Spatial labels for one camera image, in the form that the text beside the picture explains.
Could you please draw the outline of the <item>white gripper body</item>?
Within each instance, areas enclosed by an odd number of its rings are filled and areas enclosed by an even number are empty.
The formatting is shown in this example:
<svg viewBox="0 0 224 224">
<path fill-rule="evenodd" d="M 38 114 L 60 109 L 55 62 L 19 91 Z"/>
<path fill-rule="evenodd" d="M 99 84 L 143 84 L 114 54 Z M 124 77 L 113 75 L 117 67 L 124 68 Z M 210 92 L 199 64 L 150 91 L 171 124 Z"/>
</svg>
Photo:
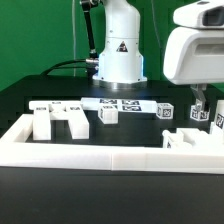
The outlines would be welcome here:
<svg viewBox="0 0 224 224">
<path fill-rule="evenodd" d="M 174 11 L 163 73 L 174 84 L 224 82 L 224 0 L 198 0 Z"/>
</svg>

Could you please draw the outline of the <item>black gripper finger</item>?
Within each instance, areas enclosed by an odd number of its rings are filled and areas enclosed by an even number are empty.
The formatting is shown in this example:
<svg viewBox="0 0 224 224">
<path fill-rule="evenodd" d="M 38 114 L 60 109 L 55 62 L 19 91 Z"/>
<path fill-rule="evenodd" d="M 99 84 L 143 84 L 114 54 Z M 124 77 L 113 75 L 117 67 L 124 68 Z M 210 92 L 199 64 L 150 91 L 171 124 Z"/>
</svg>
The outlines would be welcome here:
<svg viewBox="0 0 224 224">
<path fill-rule="evenodd" d="M 204 91 L 207 89 L 206 84 L 192 84 L 190 86 L 195 97 L 195 109 L 197 112 L 208 112 L 209 105 L 206 101 Z"/>
</svg>

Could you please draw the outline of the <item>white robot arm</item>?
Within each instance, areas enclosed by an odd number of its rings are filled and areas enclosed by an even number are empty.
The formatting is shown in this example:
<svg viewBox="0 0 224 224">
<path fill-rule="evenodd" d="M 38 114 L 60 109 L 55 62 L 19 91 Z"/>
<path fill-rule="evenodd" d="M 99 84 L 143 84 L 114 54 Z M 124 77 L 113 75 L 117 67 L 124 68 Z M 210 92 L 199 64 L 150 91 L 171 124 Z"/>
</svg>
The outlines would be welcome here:
<svg viewBox="0 0 224 224">
<path fill-rule="evenodd" d="M 105 48 L 93 80 L 117 89 L 143 84 L 139 52 L 140 14 L 127 0 L 101 0 L 105 8 Z M 207 108 L 203 91 L 224 83 L 224 0 L 199 0 L 174 11 L 177 27 L 168 37 L 163 74 L 176 85 L 189 85 L 195 109 Z"/>
</svg>

